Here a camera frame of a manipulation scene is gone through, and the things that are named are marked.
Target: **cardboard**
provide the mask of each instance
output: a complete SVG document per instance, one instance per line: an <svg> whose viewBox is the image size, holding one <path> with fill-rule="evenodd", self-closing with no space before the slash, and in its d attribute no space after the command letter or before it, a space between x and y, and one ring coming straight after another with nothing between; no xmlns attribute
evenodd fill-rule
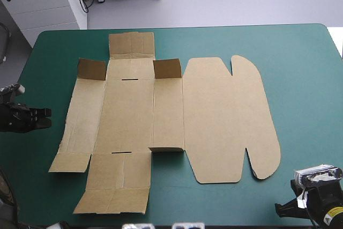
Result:
<svg viewBox="0 0 343 229"><path fill-rule="evenodd" d="M74 213L145 213L151 153L95 154Z"/></svg>
<svg viewBox="0 0 343 229"><path fill-rule="evenodd" d="M185 148L200 183L238 182L247 150L254 175L280 164L277 134L262 79L247 59L192 58L183 77Z"/></svg>
<svg viewBox="0 0 343 229"><path fill-rule="evenodd" d="M200 183L237 182L247 149L255 176L280 162L263 83L256 67L232 58L154 60L153 33L109 36L103 62L80 59L59 151L50 172L84 172L74 213L145 213L151 152L186 149Z"/></svg>
<svg viewBox="0 0 343 229"><path fill-rule="evenodd" d="M86 171L98 132L105 77L104 62L80 59L63 138L49 172Z"/></svg>
<svg viewBox="0 0 343 229"><path fill-rule="evenodd" d="M179 59L153 61L155 94L152 152L183 151L182 74Z"/></svg>

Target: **flattened cardboard box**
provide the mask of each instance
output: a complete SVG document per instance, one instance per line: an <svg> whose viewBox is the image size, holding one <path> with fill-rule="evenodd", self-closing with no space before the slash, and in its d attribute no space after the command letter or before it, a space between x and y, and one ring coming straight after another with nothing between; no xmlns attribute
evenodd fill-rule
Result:
<svg viewBox="0 0 343 229"><path fill-rule="evenodd" d="M74 213L145 213L151 173L149 148L184 150L180 62L167 61L175 64L176 69L171 70L159 67L157 61L154 69L152 33L113 34L109 38L105 81L103 62L79 62L66 130L50 172L84 172L92 153L86 191ZM155 80L155 72L163 79ZM96 100L84 107L80 102L87 99L88 84L97 85ZM92 107L91 117L96 122L86 128L89 133L83 137L84 132L78 129L85 126L83 122L90 124L85 110ZM169 110L168 117L162 114L164 109ZM163 124L167 127L166 122L172 130L159 129ZM87 153L73 148L82 144Z"/></svg>
<svg viewBox="0 0 343 229"><path fill-rule="evenodd" d="M192 58L182 79L178 59L154 60L153 33L111 34L109 48L106 80L104 63L79 62L50 168L84 172L93 154L75 213L145 213L151 151L186 149L200 183L239 181L246 149L257 178L277 169L280 146L251 62L234 56L231 76L220 58ZM84 101L88 84L97 96ZM84 110L92 107L91 125Z"/></svg>

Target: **slot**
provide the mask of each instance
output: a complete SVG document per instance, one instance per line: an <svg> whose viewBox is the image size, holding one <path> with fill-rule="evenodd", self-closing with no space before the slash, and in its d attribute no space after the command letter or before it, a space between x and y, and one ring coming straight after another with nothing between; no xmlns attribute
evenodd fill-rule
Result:
<svg viewBox="0 0 343 229"><path fill-rule="evenodd" d="M112 152L112 154L132 153L132 151Z"/></svg>

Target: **green tabletop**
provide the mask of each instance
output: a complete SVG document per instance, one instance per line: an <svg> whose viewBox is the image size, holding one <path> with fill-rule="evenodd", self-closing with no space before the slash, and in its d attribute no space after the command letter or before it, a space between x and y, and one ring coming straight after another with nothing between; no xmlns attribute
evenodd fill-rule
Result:
<svg viewBox="0 0 343 229"><path fill-rule="evenodd" d="M48 169L63 135L78 58L107 61L108 34L126 31L154 32L156 58L179 58L183 71L192 57L221 57L229 70L232 55L251 60L262 76L281 145L278 170L259 181L246 157L239 183L199 184L185 153L154 153L145 215L73 215L87 172ZM309 222L281 219L274 210L275 202L294 198L293 171L323 163L343 167L343 63L320 24L44 32L19 82L26 93L18 101L53 110L50 129L0 134L0 167L12 183L23 222L304 225Z"/></svg>

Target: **label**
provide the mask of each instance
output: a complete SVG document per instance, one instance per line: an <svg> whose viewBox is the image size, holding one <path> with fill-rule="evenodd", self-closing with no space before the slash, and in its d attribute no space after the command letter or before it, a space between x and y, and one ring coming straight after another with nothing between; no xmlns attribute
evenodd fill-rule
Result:
<svg viewBox="0 0 343 229"><path fill-rule="evenodd" d="M343 213L343 206L338 206L336 208L331 209L324 217L324 223L326 225L330 225L332 219L337 216L338 214Z"/></svg>

